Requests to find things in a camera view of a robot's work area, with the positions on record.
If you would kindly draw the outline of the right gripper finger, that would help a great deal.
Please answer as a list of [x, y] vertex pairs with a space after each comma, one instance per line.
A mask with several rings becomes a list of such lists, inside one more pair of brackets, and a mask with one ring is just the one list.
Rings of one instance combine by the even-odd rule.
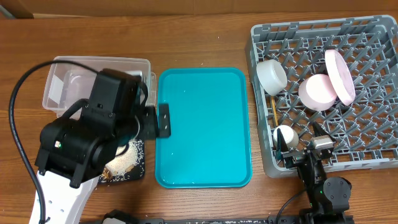
[[284, 135], [281, 131], [281, 129], [277, 130], [277, 145], [276, 145], [277, 151], [279, 152], [288, 152], [289, 147], [287, 146]]
[[313, 133], [315, 137], [327, 136], [328, 133], [316, 122], [312, 123]]

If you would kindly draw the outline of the white cup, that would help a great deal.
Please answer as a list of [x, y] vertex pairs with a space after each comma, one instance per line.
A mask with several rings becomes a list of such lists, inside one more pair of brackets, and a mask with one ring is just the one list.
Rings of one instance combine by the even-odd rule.
[[297, 147], [299, 144], [299, 136], [296, 133], [295, 130], [293, 130], [290, 126], [287, 125], [280, 125], [278, 127], [275, 128], [274, 132], [273, 132], [273, 142], [274, 145], [277, 145], [277, 131], [280, 130], [285, 143], [287, 144], [288, 147]]

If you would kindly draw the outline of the pink bowl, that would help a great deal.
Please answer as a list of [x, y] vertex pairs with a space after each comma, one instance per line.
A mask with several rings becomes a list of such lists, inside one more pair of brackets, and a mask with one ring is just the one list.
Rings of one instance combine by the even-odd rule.
[[316, 74], [303, 81], [298, 89], [303, 105], [314, 111], [325, 111], [333, 106], [336, 92], [328, 75]]

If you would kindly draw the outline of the wooden chopstick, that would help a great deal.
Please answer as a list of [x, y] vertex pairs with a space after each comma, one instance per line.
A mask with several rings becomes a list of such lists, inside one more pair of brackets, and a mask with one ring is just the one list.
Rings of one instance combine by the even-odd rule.
[[275, 126], [278, 127], [279, 122], [278, 122], [278, 118], [277, 118], [277, 111], [276, 111], [276, 107], [275, 107], [274, 96], [271, 96], [271, 106], [272, 106], [272, 113], [274, 115], [274, 123], [275, 123]]

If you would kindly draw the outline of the white round plate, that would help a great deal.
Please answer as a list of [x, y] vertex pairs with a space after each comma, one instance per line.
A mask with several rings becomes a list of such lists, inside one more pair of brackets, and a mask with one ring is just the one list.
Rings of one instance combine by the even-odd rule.
[[348, 106], [356, 97], [353, 79], [343, 56], [337, 50], [325, 51], [325, 65], [340, 101]]

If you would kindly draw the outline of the grey bowl with food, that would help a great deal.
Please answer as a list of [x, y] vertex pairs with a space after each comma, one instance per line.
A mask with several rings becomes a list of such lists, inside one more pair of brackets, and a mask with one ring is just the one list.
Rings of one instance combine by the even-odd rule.
[[259, 62], [256, 72], [261, 86], [271, 96], [276, 96], [287, 86], [285, 70], [282, 64], [274, 59]]

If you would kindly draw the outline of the food leftover piece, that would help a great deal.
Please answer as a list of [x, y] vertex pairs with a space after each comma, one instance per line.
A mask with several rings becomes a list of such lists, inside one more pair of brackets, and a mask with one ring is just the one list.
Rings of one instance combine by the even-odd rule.
[[104, 168], [101, 176], [102, 176], [103, 180], [106, 182], [110, 182], [113, 178], [111, 171], [109, 169], [107, 169], [106, 167]]

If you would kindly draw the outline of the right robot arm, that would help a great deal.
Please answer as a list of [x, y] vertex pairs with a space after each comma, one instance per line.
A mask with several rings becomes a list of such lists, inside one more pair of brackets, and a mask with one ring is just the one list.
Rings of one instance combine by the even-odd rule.
[[[303, 182], [304, 189], [286, 201], [278, 211], [274, 223], [353, 223], [352, 216], [346, 216], [352, 185], [342, 177], [327, 177], [322, 161], [333, 155], [336, 140], [318, 123], [313, 122], [315, 137], [301, 151], [290, 151], [280, 129], [275, 133], [277, 158], [286, 168], [295, 168]], [[307, 194], [310, 208], [303, 208], [296, 216], [283, 216], [282, 212], [290, 202]]]

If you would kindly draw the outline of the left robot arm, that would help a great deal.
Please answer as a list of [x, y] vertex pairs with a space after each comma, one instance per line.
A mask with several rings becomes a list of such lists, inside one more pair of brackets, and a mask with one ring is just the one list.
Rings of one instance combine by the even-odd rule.
[[105, 165], [134, 138], [171, 135], [169, 106], [148, 106], [139, 75], [105, 68], [89, 98], [76, 100], [40, 133], [36, 191], [30, 222], [78, 223]]

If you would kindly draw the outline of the grey dishwasher rack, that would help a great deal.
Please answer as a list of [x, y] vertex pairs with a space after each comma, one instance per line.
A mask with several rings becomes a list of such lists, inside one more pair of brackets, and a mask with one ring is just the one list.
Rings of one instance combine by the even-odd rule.
[[[329, 49], [343, 56], [356, 98], [348, 106], [336, 100], [328, 110], [313, 111], [300, 101], [299, 86], [312, 75], [326, 73]], [[269, 59], [280, 62], [287, 74], [287, 87], [274, 97], [275, 107], [279, 125], [297, 132], [298, 149], [309, 144], [316, 121], [336, 139], [333, 155], [324, 163], [326, 171], [397, 167], [397, 23], [393, 17], [258, 24], [251, 29], [245, 52], [267, 176], [296, 175], [276, 159], [271, 96], [256, 74], [256, 65]]]

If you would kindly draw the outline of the teal serving tray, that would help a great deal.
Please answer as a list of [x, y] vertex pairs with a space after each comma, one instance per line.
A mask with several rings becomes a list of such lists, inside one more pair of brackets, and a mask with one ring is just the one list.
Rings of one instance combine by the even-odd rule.
[[244, 187], [252, 177], [246, 77], [233, 67], [171, 68], [159, 77], [171, 135], [155, 144], [155, 178], [168, 189]]

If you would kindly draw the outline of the clear plastic bin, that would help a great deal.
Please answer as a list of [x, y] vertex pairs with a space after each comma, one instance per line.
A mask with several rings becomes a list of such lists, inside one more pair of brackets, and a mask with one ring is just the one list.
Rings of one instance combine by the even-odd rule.
[[[130, 75], [140, 75], [149, 91], [146, 105], [156, 104], [157, 80], [147, 59], [99, 56], [58, 56], [56, 59], [76, 61], [97, 71], [110, 68]], [[90, 97], [95, 78], [95, 73], [76, 65], [65, 63], [51, 65], [42, 106], [60, 117], [74, 102]]]

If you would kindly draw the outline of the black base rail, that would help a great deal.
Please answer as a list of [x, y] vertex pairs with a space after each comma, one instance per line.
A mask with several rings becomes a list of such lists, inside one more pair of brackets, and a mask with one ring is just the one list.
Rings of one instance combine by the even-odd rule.
[[299, 224], [305, 223], [299, 216], [287, 215], [281, 216], [276, 221], [275, 215], [267, 218], [237, 218], [237, 219], [191, 219], [191, 220], [164, 220], [163, 218], [138, 219], [128, 213], [119, 210], [113, 210], [107, 213], [101, 220], [94, 223], [138, 223], [138, 224]]

